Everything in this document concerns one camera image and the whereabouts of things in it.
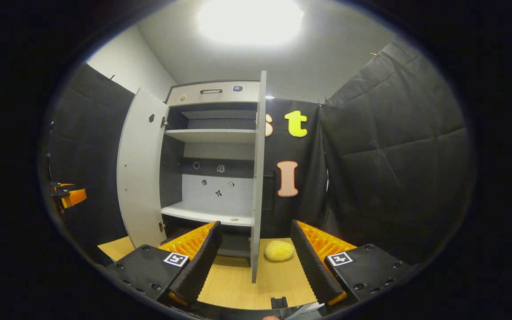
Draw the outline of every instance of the white cabinet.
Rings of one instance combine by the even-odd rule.
[[[120,210],[135,247],[171,237],[160,228],[163,217],[218,220],[220,254],[249,258],[256,281],[265,115],[266,71],[260,81],[173,86],[167,104],[136,93],[117,164]]]

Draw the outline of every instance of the sponge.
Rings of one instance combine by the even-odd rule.
[[[294,248],[291,243],[285,241],[272,240],[264,249],[266,257],[273,261],[288,260],[293,256]]]

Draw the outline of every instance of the ceiling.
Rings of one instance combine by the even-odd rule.
[[[331,97],[394,34],[356,8],[332,0],[296,0],[304,10],[297,36],[281,45],[223,45],[200,32],[197,12],[207,0],[180,0],[138,28],[179,83],[256,80],[268,71],[268,94],[311,101]]]

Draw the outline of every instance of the wooden table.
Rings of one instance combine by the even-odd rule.
[[[264,248],[272,240],[260,239],[255,284],[251,282],[252,272],[247,259],[217,256],[198,300],[227,308],[251,310],[270,309],[270,299],[283,296],[286,297],[289,307],[317,301],[297,254],[282,262],[271,261],[264,256]],[[278,240],[291,243],[290,238]],[[114,260],[121,259],[134,249],[128,237],[98,247]]]

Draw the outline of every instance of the white wall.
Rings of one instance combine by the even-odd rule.
[[[175,80],[159,62],[137,26],[122,32],[100,48],[88,65],[122,87],[136,93],[143,87],[165,101]]]

